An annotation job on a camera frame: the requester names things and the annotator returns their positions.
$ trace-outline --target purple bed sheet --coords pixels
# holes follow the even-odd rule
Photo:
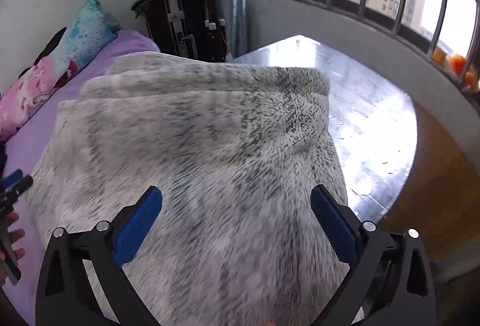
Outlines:
[[[159,49],[152,40],[136,31],[118,31],[117,39],[100,51],[95,59],[63,88],[56,91],[39,111],[7,141],[8,159],[5,175],[9,175],[17,169],[23,170],[25,174],[32,172],[53,134],[58,103],[74,100],[83,83],[93,77],[104,75],[117,56],[143,51],[159,52]],[[22,197],[15,204],[15,211],[20,219],[11,229],[23,228],[26,232],[25,237],[14,245],[14,248],[23,247],[25,249],[25,257],[19,261],[22,278],[15,287],[7,280],[3,290],[24,320],[34,326],[35,296],[45,249],[30,221],[27,206]]]

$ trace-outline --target metal screw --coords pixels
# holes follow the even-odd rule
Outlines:
[[[58,227],[55,230],[53,230],[53,236],[56,238],[59,238],[63,235],[63,228]]]
[[[414,228],[411,228],[409,230],[409,235],[412,237],[412,238],[418,238],[420,236],[420,234],[418,233],[418,231]]]
[[[365,230],[367,230],[367,231],[372,232],[372,231],[375,231],[375,229],[376,229],[377,227],[376,227],[375,223],[373,223],[373,222],[368,222],[368,221],[367,221],[367,222],[364,222],[364,223],[363,223],[363,228],[364,228]]]
[[[107,222],[106,220],[102,220],[101,222],[98,222],[97,225],[95,226],[98,231],[105,231],[108,229],[110,226],[110,223]]]

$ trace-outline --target reflective table surface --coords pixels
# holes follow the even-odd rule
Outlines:
[[[234,63],[317,68],[330,79],[329,131],[345,177],[349,207],[378,222],[397,199],[417,147],[417,118],[404,91],[373,70],[304,36],[236,58]]]

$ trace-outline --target human hand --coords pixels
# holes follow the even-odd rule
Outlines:
[[[17,220],[18,220],[18,214],[17,213],[11,212],[7,215],[8,226],[10,226],[12,223],[16,222]],[[18,241],[20,238],[23,238],[25,236],[25,230],[20,228],[19,230],[15,230],[15,231],[10,232],[8,234],[8,236],[10,237],[10,242],[14,243],[14,242]],[[15,250],[14,253],[15,253],[16,258],[18,260],[20,260],[25,255],[25,249]],[[6,259],[5,254],[0,252],[0,261],[5,261],[5,259]],[[5,284],[6,278],[7,278],[7,276],[5,274],[5,271],[2,268],[0,268],[0,287]]]

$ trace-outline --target gray fuzzy blanket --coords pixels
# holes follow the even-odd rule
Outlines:
[[[319,183],[347,203],[325,75],[156,53],[109,74],[59,105],[34,169],[26,200],[44,245],[155,185],[162,213],[123,270],[163,326],[310,325],[348,269],[309,206]]]

